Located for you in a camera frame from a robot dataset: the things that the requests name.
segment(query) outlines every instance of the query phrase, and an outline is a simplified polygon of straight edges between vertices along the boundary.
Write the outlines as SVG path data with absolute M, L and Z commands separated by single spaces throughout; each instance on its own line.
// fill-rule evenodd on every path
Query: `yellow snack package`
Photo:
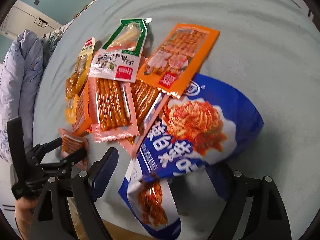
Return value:
M 178 23 L 139 69 L 137 79 L 180 98 L 219 33 L 200 25 Z
M 65 110 L 65 117 L 67 122 L 70 124 L 76 123 L 77 102 L 83 86 L 88 79 L 88 73 L 90 71 L 90 64 L 94 50 L 94 42 L 94 37 L 85 42 L 77 59 L 75 71 L 71 77 L 66 80 L 67 107 Z

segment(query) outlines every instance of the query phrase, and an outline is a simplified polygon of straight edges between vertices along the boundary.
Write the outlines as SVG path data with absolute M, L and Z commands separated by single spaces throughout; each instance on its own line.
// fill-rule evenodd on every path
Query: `person's skin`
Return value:
M 23 240 L 29 240 L 30 226 L 33 216 L 32 210 L 37 206 L 37 203 L 38 198 L 29 199 L 22 197 L 14 204 L 16 223 Z

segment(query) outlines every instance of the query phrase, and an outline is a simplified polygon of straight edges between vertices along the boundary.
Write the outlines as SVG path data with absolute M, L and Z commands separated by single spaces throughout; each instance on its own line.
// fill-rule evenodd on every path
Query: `blue snack bag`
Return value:
M 152 236 L 176 239 L 181 222 L 166 179 L 237 156 L 262 127 L 259 112 L 241 92 L 196 74 L 180 99 L 164 105 L 119 194 Z M 167 218 L 160 227 L 157 208 Z

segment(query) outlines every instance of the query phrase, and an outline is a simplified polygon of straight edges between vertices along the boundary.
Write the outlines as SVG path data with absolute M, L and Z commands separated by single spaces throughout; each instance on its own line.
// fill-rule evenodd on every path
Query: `white door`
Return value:
M 15 40 L 25 29 L 31 30 L 39 37 L 61 27 L 61 24 L 18 0 L 11 8 L 0 27 L 1 34 Z

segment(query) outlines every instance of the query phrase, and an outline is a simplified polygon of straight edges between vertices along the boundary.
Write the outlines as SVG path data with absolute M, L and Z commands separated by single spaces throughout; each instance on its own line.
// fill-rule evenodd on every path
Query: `packaged sausage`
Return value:
M 69 154 L 74 153 L 76 150 L 84 147 L 89 152 L 88 140 L 84 137 L 77 136 L 65 129 L 59 129 L 60 136 L 62 137 L 61 157 L 65 158 Z M 82 170 L 88 169 L 87 157 L 79 161 L 76 166 Z
M 140 68 L 137 79 L 180 98 L 219 33 L 199 25 L 177 24 Z
M 88 83 L 77 101 L 76 106 L 76 123 L 72 125 L 72 132 L 81 136 L 85 132 L 90 132 L 92 120 L 89 116 L 89 88 Z
M 196 74 L 180 99 L 164 105 L 119 194 L 153 237 L 176 239 L 181 222 L 166 179 L 239 155 L 262 127 L 259 112 L 241 92 Z
M 119 143 L 132 158 L 135 158 L 143 138 L 147 135 L 169 96 L 139 80 L 136 81 L 131 92 L 140 135 L 119 140 Z
M 89 78 L 89 111 L 95 142 L 139 135 L 129 82 Z
M 83 85 L 88 78 L 92 54 L 94 50 L 94 42 L 94 37 L 85 42 L 77 59 L 75 71 L 71 75 L 71 77 L 66 80 L 67 107 L 65 110 L 65 117 L 67 122 L 71 124 L 76 123 L 77 101 L 83 89 Z
M 95 54 L 89 77 L 134 83 L 150 23 L 151 18 L 121 20 L 107 43 Z

